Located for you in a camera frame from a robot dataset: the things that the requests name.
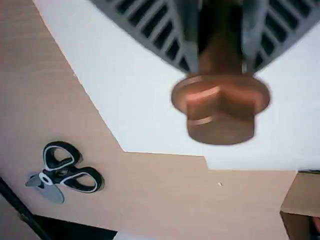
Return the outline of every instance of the scissors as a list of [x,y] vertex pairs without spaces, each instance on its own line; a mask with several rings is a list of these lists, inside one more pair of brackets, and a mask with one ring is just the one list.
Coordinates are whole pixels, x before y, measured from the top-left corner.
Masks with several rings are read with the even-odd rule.
[[[55,157],[56,150],[63,150],[69,157],[58,160]],[[43,149],[44,170],[40,172],[33,182],[35,185],[52,186],[60,184],[82,193],[94,193],[103,188],[104,179],[102,175],[93,167],[77,168],[75,165],[82,160],[81,153],[71,144],[64,141],[53,141],[48,143]],[[89,176],[94,184],[84,185],[78,181],[83,176]]]

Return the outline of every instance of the black grate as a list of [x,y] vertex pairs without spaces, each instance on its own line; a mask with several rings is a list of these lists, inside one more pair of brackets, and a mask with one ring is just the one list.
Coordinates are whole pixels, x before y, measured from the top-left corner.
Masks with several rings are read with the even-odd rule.
[[153,32],[157,24],[167,14],[167,12],[168,12],[168,7],[164,5],[144,26],[144,28],[142,29],[142,33],[143,35],[145,35],[146,38],[150,37],[151,33]]
[[135,13],[129,18],[129,22],[136,26],[144,17],[146,12],[155,4],[156,0],[147,0],[145,1],[136,11]]
[[278,0],[270,0],[269,4],[271,8],[283,18],[283,20],[290,26],[292,30],[296,29],[298,26],[298,20],[289,10],[287,10]]
[[160,34],[154,40],[154,45],[161,50],[164,46],[165,41],[169,37],[170,33],[172,32],[174,26],[171,21],[169,21],[164,29],[160,32]]

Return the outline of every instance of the scissor blade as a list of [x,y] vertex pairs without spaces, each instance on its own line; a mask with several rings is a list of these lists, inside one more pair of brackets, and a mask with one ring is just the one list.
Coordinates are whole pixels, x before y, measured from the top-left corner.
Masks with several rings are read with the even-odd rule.
[[26,187],[39,187],[41,185],[42,181],[38,174],[33,175],[29,178],[29,180],[25,183]]

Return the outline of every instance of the cardboard box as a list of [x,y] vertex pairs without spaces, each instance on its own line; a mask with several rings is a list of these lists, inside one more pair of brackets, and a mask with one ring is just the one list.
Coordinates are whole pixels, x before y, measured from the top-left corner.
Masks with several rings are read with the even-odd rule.
[[311,217],[320,217],[320,174],[298,173],[280,215],[290,240],[311,240]]

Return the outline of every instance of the white surface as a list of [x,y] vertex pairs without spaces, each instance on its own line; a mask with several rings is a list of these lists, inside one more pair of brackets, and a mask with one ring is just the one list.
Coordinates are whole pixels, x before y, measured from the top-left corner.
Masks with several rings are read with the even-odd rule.
[[136,43],[88,0],[34,0],[79,81],[124,151],[205,156],[210,169],[320,168],[320,25],[258,74],[271,106],[256,137],[209,146],[188,137],[170,102],[184,76]]

